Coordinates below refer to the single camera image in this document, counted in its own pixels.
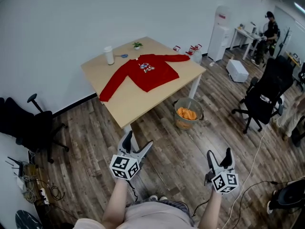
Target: red sweater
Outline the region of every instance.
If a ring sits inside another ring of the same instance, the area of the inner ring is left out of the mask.
[[[179,78],[178,73],[165,61],[180,62],[189,60],[187,55],[155,55],[145,54],[138,59],[130,59],[122,65],[111,77],[100,94],[100,100],[109,101],[126,76],[142,90],[149,92],[157,86]]]

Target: light wood tabletop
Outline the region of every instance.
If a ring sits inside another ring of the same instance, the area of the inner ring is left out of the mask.
[[[288,57],[292,60],[293,63],[295,63],[297,66],[301,67],[300,64],[295,60],[293,55],[290,54],[290,52],[285,51]]]
[[[127,58],[115,57],[113,65],[108,65],[106,57],[101,54],[81,66],[87,80],[91,83],[98,96],[113,74],[130,59],[136,59],[141,54],[177,54],[173,49],[168,48],[149,37],[135,40],[135,42],[141,42],[143,44],[143,47],[139,50],[133,48],[133,42],[113,50],[113,55],[128,54]],[[156,87],[147,93],[139,88],[127,76],[111,99],[108,102],[104,102],[105,106],[121,128],[129,125],[205,72],[205,68],[191,60],[167,63],[179,74],[178,79]]]

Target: wooden floor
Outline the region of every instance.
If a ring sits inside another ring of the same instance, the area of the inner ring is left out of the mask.
[[[209,171],[206,153],[212,150],[216,158],[222,160],[227,147],[234,153],[236,173],[240,184],[248,176],[259,141],[264,133],[252,128],[243,134],[245,122],[239,114],[232,115],[231,110],[239,106],[253,76],[261,77],[263,71],[254,66],[249,58],[245,62],[241,57],[244,50],[236,48],[226,51],[224,59],[209,66],[212,62],[203,58],[202,65],[207,71],[202,75],[195,99],[204,108],[204,120],[192,130],[182,131],[173,123],[172,103],[188,95],[190,85],[153,108],[132,124],[140,146],[149,140],[154,141],[152,151],[139,176],[133,183],[139,199],[152,194],[166,195],[168,199],[185,202],[191,213],[199,203],[209,198],[211,189],[203,185],[204,176]],[[228,60],[240,60],[249,72],[245,83],[234,83],[225,69]],[[285,102],[300,94],[293,85],[285,93]],[[57,206],[67,210],[77,218],[91,218],[101,221],[107,202],[114,187],[109,172],[113,154],[123,131],[113,120],[104,105],[97,98],[79,105],[54,120],[57,125],[66,123],[69,128],[62,129],[57,139],[70,147],[65,153],[60,147],[54,147],[54,164],[46,163],[46,153],[36,155],[36,163],[44,167],[50,182],[65,192],[63,200]],[[294,147],[285,143],[270,125],[261,143],[252,175],[245,189],[263,181],[278,182],[296,179],[305,174],[305,145]],[[266,213],[266,203],[275,189],[281,188],[262,183],[250,189],[242,203],[242,214],[237,226],[239,229],[289,229],[299,211],[289,214],[287,210],[275,210],[272,215]],[[230,208],[238,196],[239,190],[224,195],[219,218],[221,228],[229,218]],[[129,202],[134,197],[130,190]],[[231,229],[238,218],[239,201],[234,206],[232,218],[226,228]],[[200,207],[198,221],[205,205]],[[60,222],[75,223],[75,219],[61,211],[51,209],[48,215],[53,224]]]

